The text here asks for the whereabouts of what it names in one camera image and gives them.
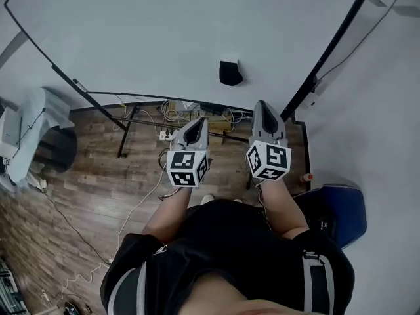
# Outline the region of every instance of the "white box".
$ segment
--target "white box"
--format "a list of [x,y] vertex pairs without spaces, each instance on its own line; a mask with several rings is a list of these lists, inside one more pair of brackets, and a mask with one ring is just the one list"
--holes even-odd
[[0,117],[0,156],[11,159],[18,150],[20,115],[11,108],[5,108]]
[[207,150],[169,151],[166,170],[173,186],[198,187],[209,170]]
[[256,140],[248,149],[247,159],[253,177],[277,181],[290,172],[291,149]]

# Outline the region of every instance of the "shoe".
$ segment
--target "shoe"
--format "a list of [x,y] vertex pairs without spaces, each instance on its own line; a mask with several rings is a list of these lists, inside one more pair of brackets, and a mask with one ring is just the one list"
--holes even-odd
[[214,201],[215,197],[212,194],[204,195],[203,199],[201,200],[201,205]]

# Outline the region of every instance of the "black and white marker cube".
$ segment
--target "black and white marker cube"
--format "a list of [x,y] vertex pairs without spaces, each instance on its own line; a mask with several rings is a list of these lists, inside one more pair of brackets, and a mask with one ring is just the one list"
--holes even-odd
[[247,159],[253,177],[276,181],[290,171],[291,149],[256,140],[248,149]]
[[198,187],[209,170],[209,153],[205,150],[169,151],[166,170],[173,186]]

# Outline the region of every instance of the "person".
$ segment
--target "person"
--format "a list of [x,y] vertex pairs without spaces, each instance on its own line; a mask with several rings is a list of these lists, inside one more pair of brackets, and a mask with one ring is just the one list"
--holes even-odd
[[315,279],[311,311],[343,314],[354,286],[348,259],[309,229],[283,180],[262,182],[261,190],[266,215],[210,195],[187,209],[191,188],[165,198],[142,234],[124,237],[104,277],[108,315],[302,314],[303,253],[323,256],[333,275],[332,287]]

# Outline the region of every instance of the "blue chair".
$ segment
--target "blue chair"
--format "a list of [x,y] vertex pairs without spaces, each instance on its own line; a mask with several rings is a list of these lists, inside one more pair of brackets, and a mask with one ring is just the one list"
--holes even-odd
[[310,228],[320,228],[341,248],[366,232],[366,210],[359,189],[344,184],[325,184],[293,197]]

